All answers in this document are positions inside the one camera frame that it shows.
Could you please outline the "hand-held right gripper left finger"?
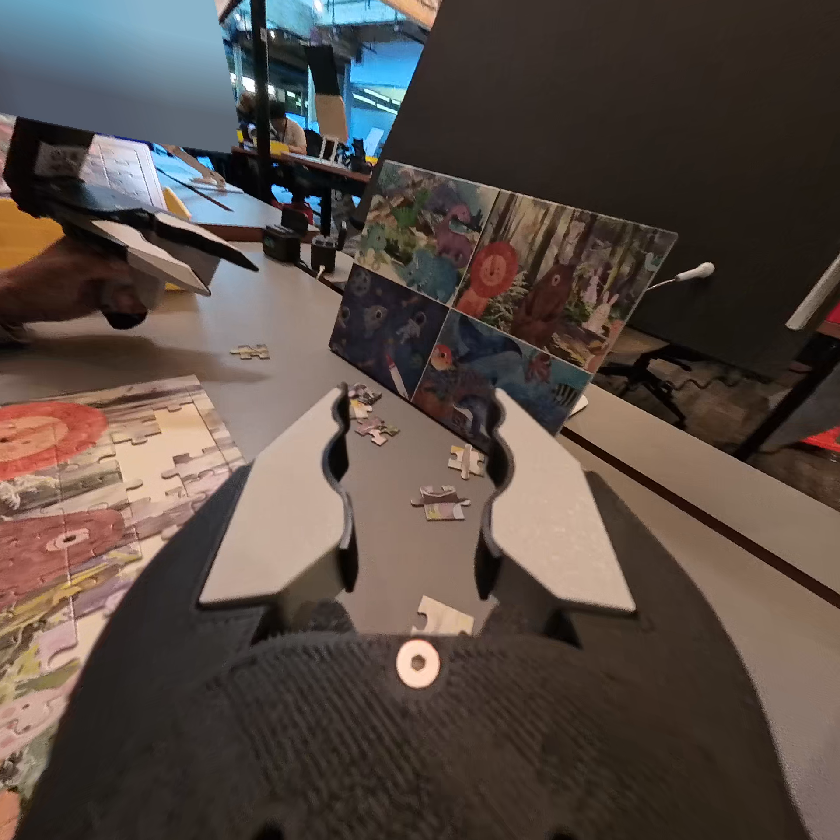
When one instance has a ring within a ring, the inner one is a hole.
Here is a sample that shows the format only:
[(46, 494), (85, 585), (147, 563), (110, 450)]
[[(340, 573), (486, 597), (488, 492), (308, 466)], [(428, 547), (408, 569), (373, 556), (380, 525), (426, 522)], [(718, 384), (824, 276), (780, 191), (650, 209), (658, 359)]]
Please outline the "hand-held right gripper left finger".
[(266, 446), (227, 515), (198, 605), (267, 606), (288, 627), (352, 593), (360, 561), (349, 468), (349, 387), (338, 384)]

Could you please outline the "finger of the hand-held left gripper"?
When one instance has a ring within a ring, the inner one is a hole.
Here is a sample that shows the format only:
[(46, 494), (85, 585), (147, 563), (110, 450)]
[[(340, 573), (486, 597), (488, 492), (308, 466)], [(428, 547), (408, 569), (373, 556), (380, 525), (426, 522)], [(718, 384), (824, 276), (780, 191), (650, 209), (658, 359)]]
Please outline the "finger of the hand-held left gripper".
[(154, 212), (152, 218), (155, 243), (191, 268), (204, 287), (211, 286), (222, 263), (246, 271), (259, 271), (239, 248), (204, 227), (163, 211)]
[(129, 265), (140, 272), (157, 277), (164, 284), (170, 283), (184, 291), (202, 297), (209, 297), (209, 287), (204, 287), (196, 274), (185, 263), (170, 256), (159, 245), (154, 244), (152, 217), (142, 218), (141, 226), (104, 218), (90, 218), (88, 225), (97, 235), (106, 235), (127, 249)]

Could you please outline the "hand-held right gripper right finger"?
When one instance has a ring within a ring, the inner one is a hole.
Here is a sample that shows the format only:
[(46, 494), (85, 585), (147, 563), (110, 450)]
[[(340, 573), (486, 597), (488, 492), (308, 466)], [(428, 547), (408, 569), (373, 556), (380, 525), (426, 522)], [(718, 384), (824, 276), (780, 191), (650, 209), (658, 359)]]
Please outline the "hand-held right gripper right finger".
[(515, 606), (548, 634), (571, 613), (630, 618), (637, 605), (579, 461), (507, 392), (487, 415), (492, 490), (474, 561), (481, 601)]

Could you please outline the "yellow plastic bin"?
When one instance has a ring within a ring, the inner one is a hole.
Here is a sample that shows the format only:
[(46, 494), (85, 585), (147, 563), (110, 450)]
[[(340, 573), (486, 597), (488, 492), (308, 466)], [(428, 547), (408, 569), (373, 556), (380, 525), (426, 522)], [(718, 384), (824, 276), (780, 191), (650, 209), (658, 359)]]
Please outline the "yellow plastic bin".
[[(51, 182), (37, 185), (28, 196), (16, 201), (2, 196), (2, 269), (18, 266), (42, 253), (56, 241), (67, 237), (97, 252), (123, 259), (127, 249), (106, 235), (95, 234), (90, 218), (111, 219), (141, 226), (141, 219), (163, 211), (193, 223), (189, 214), (170, 208), (160, 209), (114, 190), (80, 182)], [(147, 309), (162, 293), (164, 284), (129, 265), (131, 285)], [(103, 290), (101, 309), (111, 309), (115, 286)]]

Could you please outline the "thin black rod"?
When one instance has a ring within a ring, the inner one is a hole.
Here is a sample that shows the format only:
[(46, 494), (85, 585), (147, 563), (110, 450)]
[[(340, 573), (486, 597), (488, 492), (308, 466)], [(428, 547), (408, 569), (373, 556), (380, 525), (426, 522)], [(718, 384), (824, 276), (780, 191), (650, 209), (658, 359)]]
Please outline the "thin black rod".
[(159, 176), (159, 182), (161, 183), (161, 187), (167, 187), (170, 190), (172, 190), (174, 194), (179, 196), (179, 198), (184, 202), (184, 204), (186, 204), (187, 202), (195, 203), (195, 201), (192, 198), (186, 198), (187, 196), (197, 196), (198, 198), (202, 198), (203, 200), (215, 205), (216, 207), (220, 207), (226, 212), (233, 212), (233, 209), (230, 206), (218, 200), (213, 195), (203, 192), (197, 186), (190, 183), (186, 183), (180, 178), (173, 177), (169, 173), (163, 172), (161, 170), (157, 170), (157, 174)]

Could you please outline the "white printed sheet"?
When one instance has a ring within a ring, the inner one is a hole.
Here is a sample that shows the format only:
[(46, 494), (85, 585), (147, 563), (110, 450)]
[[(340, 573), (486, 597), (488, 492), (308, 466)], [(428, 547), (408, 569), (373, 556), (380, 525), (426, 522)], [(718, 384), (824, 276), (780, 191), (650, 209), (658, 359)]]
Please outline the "white printed sheet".
[(95, 134), (80, 169), (80, 179), (166, 209), (152, 152), (146, 143)]

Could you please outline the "wooden stand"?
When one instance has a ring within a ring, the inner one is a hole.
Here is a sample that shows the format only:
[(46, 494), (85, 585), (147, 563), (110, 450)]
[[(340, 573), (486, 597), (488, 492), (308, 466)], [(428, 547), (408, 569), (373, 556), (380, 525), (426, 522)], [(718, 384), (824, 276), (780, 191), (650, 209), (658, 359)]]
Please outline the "wooden stand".
[(198, 176), (192, 179), (195, 184), (203, 184), (205, 186), (212, 186), (222, 192), (228, 189), (227, 182), (224, 177), (220, 175), (215, 169), (205, 165), (193, 155), (187, 153), (182, 147), (168, 145), (166, 147), (168, 153), (189, 166), (192, 170), (198, 173)]

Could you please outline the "dark purple puzzle piece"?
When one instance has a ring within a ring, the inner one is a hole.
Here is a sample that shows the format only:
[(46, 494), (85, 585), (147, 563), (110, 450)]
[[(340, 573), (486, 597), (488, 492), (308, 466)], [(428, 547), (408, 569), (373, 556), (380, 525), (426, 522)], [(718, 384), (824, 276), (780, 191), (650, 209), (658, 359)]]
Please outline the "dark purple puzzle piece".
[(460, 496), (454, 486), (420, 486), (410, 504), (423, 510), (427, 522), (460, 522), (471, 500)]

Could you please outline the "green-tipped puzzle piece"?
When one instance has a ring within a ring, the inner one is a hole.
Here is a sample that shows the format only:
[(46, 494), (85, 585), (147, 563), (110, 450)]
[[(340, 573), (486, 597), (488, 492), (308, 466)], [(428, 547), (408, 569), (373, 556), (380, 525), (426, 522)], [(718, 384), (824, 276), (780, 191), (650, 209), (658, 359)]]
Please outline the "green-tipped puzzle piece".
[(399, 435), (400, 428), (382, 421), (377, 416), (369, 416), (359, 421), (354, 429), (360, 436), (369, 438), (377, 447), (384, 446), (389, 440)]

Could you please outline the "background desk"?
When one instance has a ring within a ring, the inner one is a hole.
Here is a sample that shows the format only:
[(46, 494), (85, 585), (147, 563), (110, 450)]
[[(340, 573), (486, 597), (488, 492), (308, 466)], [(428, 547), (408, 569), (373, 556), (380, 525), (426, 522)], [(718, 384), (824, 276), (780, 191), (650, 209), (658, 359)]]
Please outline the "background desk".
[(325, 161), (318, 157), (305, 154), (293, 153), (287, 150), (270, 152), (269, 159), (283, 165), (299, 165), (310, 172), (320, 172), (336, 182), (351, 182), (353, 184), (367, 185), (372, 173), (361, 173), (352, 171), (338, 163)]

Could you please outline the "plain white puzzle piece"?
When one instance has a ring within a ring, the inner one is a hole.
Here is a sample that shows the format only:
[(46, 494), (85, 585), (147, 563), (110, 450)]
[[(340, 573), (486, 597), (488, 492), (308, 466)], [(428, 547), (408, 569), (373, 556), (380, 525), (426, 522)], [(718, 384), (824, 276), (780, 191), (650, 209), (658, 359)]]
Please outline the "plain white puzzle piece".
[(416, 609), (416, 615), (424, 619), (424, 624), (423, 626), (414, 625), (411, 629), (411, 635), (470, 636), (475, 625), (473, 616), (427, 595), (421, 598)]

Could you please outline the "black pole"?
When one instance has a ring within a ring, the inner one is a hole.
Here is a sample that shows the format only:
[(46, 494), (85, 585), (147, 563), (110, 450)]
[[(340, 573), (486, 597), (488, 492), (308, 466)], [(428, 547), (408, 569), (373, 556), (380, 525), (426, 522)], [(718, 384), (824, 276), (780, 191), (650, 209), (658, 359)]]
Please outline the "black pole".
[(255, 74), (256, 151), (258, 198), (270, 205), (273, 201), (272, 159), (270, 153), (270, 103), (268, 92), (268, 29), (266, 1), (249, 2), (252, 30), (252, 65)]

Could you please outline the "white gooseneck microphone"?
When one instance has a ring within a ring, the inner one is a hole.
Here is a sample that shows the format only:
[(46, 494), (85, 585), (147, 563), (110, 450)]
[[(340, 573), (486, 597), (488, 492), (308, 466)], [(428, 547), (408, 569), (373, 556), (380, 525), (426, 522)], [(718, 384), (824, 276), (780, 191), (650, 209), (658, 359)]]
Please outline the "white gooseneck microphone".
[(671, 284), (677, 284), (692, 280), (707, 279), (713, 275), (715, 269), (716, 267), (711, 262), (704, 262), (693, 269), (682, 271), (667, 280), (662, 280), (660, 282), (655, 283), (654, 285), (651, 285), (650, 287), (648, 287), (647, 292), (651, 292)]

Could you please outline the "black partition panel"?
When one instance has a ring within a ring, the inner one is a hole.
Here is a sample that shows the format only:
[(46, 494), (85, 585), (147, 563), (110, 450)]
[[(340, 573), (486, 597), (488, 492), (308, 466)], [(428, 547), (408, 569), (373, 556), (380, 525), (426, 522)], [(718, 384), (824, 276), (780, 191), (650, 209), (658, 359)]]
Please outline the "black partition panel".
[(838, 1), (442, 2), (384, 158), (676, 232), (631, 325), (764, 376), (838, 257)]

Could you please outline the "black metal frame leg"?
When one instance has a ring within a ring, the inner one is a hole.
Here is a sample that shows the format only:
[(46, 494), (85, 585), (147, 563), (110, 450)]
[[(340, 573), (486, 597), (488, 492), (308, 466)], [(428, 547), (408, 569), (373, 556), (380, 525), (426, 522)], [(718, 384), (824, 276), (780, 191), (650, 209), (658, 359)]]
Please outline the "black metal frame leg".
[(748, 461), (838, 427), (839, 325), (825, 322), (816, 335), (829, 342), (825, 352), (735, 449), (735, 459)]

